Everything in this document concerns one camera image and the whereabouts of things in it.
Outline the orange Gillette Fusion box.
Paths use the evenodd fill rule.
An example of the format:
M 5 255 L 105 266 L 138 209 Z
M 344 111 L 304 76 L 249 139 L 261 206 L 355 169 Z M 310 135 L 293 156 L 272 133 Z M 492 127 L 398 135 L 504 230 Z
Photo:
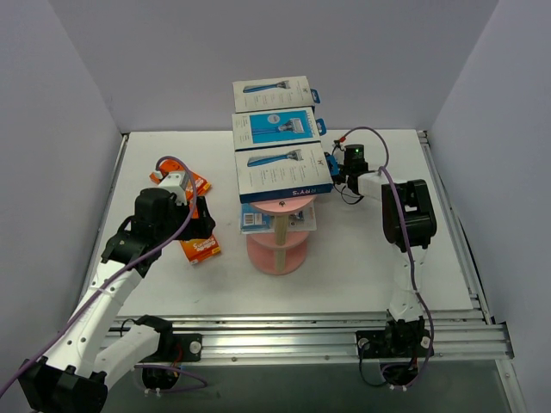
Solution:
M 180 241 L 184 255 L 191 265 L 204 262 L 221 253 L 220 245 L 212 234 L 209 238 L 194 238 L 189 241 Z

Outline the blister razor pack blue card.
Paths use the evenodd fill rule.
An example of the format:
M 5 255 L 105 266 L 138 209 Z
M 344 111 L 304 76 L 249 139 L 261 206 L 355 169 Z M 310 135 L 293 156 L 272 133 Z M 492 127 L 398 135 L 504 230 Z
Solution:
M 273 217 L 250 204 L 241 205 L 240 231 L 242 234 L 263 234 L 274 231 Z

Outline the clear blister razor pack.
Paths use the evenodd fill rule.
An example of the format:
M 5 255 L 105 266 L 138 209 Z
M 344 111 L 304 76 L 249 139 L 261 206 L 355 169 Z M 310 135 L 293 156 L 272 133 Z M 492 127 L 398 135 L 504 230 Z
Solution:
M 309 206 L 288 218 L 289 231 L 316 231 L 316 215 L 314 206 Z

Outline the blue Harry's razor box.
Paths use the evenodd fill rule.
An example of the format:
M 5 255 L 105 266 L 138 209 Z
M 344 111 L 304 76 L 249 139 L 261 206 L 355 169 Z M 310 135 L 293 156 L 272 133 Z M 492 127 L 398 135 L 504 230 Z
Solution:
M 319 93 L 306 76 L 236 81 L 232 86 L 237 113 L 314 108 L 320 104 Z
M 320 141 L 327 132 L 312 108 L 273 109 L 232 115 L 236 151 L 298 145 Z

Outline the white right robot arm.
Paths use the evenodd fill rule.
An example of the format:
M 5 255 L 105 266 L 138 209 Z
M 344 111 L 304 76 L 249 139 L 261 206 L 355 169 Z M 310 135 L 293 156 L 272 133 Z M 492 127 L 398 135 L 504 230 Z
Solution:
M 371 170 L 363 145 L 337 141 L 332 151 L 344 154 L 335 164 L 334 185 L 346 187 L 360 200 L 379 202 L 383 235 L 396 254 L 384 330 L 365 336 L 359 352 L 372 358 L 430 356 L 434 324 L 418 279 L 437 230 L 428 185 L 422 179 L 395 180 L 384 166 Z

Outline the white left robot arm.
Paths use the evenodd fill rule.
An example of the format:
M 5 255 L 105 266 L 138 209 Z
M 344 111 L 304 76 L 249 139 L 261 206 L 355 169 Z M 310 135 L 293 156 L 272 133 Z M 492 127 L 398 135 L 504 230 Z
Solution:
M 215 222 L 204 197 L 191 201 L 162 188 L 140 191 L 134 213 L 107 241 L 90 286 L 59 336 L 26 360 L 17 380 L 38 412 L 99 412 L 108 390 L 141 361 L 161 361 L 153 382 L 175 383 L 168 363 L 183 355 L 170 321 L 138 317 L 130 330 L 107 348 L 104 337 L 124 302 L 145 278 L 164 246 L 177 240 L 205 239 Z

